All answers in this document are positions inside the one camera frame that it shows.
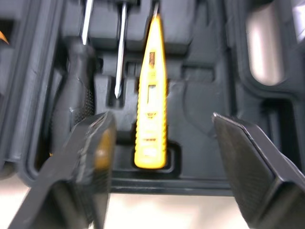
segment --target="black screwdriver handle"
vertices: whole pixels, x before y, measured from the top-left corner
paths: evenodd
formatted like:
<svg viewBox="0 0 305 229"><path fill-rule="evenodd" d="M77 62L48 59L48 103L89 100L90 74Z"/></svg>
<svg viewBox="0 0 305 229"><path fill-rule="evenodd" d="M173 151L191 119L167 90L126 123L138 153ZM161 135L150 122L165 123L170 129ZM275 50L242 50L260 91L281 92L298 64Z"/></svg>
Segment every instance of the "black screwdriver handle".
<svg viewBox="0 0 305 229"><path fill-rule="evenodd" d="M81 41L69 49L69 73L63 82L55 105L51 124L51 152L60 150L70 131L81 120L95 113L94 82L95 53Z"/></svg>

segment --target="white floor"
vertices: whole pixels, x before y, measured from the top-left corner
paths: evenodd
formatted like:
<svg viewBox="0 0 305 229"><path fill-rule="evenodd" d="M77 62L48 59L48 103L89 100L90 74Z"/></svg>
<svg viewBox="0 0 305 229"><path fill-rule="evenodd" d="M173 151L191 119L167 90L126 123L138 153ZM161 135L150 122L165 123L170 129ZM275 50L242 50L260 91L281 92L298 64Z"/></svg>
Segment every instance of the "white floor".
<svg viewBox="0 0 305 229"><path fill-rule="evenodd" d="M0 181L0 229L27 188L16 175ZM105 229L248 229L232 197L111 194Z"/></svg>

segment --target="screwdriver shaft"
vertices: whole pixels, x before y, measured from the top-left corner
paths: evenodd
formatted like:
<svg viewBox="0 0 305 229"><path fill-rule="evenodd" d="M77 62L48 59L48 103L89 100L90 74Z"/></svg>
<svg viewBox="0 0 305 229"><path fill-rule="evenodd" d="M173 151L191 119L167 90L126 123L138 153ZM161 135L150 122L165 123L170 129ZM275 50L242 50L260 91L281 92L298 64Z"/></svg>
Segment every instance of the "screwdriver shaft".
<svg viewBox="0 0 305 229"><path fill-rule="evenodd" d="M122 81L124 46L125 46L126 20L127 20L127 3L124 2L122 4L118 61L117 61L117 65L116 65L116 81L115 81L115 88L114 88L114 93L115 93L116 98L119 98L121 95L121 81Z"/></svg>
<svg viewBox="0 0 305 229"><path fill-rule="evenodd" d="M85 9L85 18L84 18L84 25L81 32L81 40L82 44L86 45L88 40L88 30L89 30L89 22L90 22L90 16L93 6L93 0L87 0L86 3L86 9Z"/></svg>

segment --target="foam tool tray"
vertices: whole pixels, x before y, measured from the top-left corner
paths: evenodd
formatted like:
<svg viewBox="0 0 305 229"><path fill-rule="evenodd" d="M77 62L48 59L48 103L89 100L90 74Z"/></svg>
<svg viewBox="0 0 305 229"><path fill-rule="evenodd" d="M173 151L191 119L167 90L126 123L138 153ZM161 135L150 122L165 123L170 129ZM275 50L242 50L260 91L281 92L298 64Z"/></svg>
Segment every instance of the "foam tool tray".
<svg viewBox="0 0 305 229"><path fill-rule="evenodd" d="M168 73L168 160L158 170L139 169L133 162L138 84L153 1L141 0L129 10L118 100L119 9L109 1L93 5L89 41L100 63L94 76L96 113L111 111L118 131L112 192L231 195L213 112L259 125L279 150L305 169L305 46L296 42L290 2L273 2L284 78L271 86L251 73L246 31L251 12L270 1L159 2ZM0 22L10 22L9 39L15 38L12 46L1 44L0 49L0 73L11 84L1 91L0 162L1 167L13 162L28 185L49 157L54 101L67 75L68 45L81 31L83 9L77 0L0 0ZM6 52L11 58L4 60Z"/></svg>

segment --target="yellow voltage tester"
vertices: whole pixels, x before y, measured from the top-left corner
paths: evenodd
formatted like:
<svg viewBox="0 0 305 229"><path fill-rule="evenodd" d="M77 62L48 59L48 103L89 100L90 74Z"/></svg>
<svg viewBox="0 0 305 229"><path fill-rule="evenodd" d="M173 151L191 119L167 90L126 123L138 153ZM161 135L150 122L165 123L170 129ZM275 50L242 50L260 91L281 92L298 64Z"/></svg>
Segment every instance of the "yellow voltage tester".
<svg viewBox="0 0 305 229"><path fill-rule="evenodd" d="M158 5L155 5L140 74L134 162L157 169L166 163L166 68Z"/></svg>

